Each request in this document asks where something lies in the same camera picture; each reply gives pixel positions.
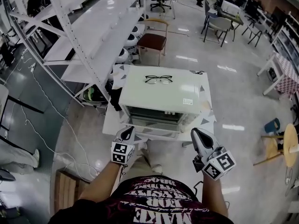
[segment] wooden stool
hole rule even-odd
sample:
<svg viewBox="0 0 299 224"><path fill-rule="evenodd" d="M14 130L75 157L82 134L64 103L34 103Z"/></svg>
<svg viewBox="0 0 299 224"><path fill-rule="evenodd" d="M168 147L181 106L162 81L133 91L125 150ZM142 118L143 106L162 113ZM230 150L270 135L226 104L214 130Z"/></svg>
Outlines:
<svg viewBox="0 0 299 224"><path fill-rule="evenodd" d="M295 148L298 146L298 136L296 129L293 124L288 124L284 135L273 135L273 136L262 136L262 138L270 138L270 141L266 146L266 159L260 161L258 163L253 164L253 166L268 162L273 160L281 155L285 157L285 163L287 167L292 167L295 164L297 153L290 153L290 148ZM284 139L284 148L278 150L277 142L275 138L283 138Z"/></svg>

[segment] label sticker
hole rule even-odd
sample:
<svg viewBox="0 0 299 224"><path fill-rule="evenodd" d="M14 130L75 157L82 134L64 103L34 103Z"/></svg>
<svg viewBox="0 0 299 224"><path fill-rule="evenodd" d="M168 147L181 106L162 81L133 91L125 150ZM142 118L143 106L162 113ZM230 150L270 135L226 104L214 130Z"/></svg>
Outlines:
<svg viewBox="0 0 299 224"><path fill-rule="evenodd" d="M183 99L184 105L193 105L193 99Z"/></svg>

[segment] brown chair seat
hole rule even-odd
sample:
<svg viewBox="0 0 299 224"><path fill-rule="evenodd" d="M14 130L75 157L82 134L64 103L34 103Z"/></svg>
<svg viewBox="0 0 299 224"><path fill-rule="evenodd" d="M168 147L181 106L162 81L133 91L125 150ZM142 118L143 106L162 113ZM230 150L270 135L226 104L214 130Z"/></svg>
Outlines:
<svg viewBox="0 0 299 224"><path fill-rule="evenodd" d="M166 44L165 36L146 33L138 41L137 46L146 47L154 50L163 50L165 44Z"/></svg>

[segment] glossy floor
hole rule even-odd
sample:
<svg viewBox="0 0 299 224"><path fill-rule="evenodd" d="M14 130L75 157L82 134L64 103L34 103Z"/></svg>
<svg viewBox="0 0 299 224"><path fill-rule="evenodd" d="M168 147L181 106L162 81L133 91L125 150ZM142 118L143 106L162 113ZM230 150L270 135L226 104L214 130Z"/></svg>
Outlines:
<svg viewBox="0 0 299 224"><path fill-rule="evenodd" d="M178 0L174 8L176 19L171 17L171 11L165 18L170 23L170 32L161 66L203 70L208 74L217 119L214 133L237 162L237 166L221 178L225 200L230 202L229 217L235 224L281 223L289 201L297 194L295 190L287 191L283 157L253 166L264 158L265 146L260 138L264 133L263 126L277 117L283 130L293 121L291 101L286 98L278 100L275 91L264 96L263 91L271 83L265 74L256 76L266 63L270 43L262 36L256 48L254 43L248 45L249 33L241 36L246 26L236 30L234 42L230 31L222 48L211 30L207 33L208 40L203 43L200 32L205 20L204 9L196 6L196 0ZM149 16L159 17L159 13L153 11ZM150 26L159 30L163 28L156 24ZM157 61L158 55L154 51L143 52L142 64L157 65ZM73 104L69 111L71 123L86 149L90 164L101 170L110 159L113 140L113 136L101 133L105 116L100 112L104 110L81 109ZM192 146L182 148L182 143L165 141L150 141L148 144L151 163L161 164L164 175L180 180L190 188L202 180L202 174L197 174L192 164L196 155ZM68 151L77 162L86 163L84 152L65 125L58 138L57 151ZM67 160L55 159L55 167L63 167L64 163ZM292 181L298 175L297 166L293 167ZM78 169L83 177L91 179L86 166L79 165ZM201 199L200 186L198 198Z"/></svg>

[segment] blue object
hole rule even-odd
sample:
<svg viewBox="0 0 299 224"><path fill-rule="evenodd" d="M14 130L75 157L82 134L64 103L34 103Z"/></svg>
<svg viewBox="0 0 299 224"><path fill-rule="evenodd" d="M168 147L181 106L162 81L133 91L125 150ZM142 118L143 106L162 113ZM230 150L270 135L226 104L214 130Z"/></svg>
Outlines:
<svg viewBox="0 0 299 224"><path fill-rule="evenodd" d="M275 132L280 129L280 122L279 119L275 118L274 120L270 121L268 124L265 125L266 133Z"/></svg>

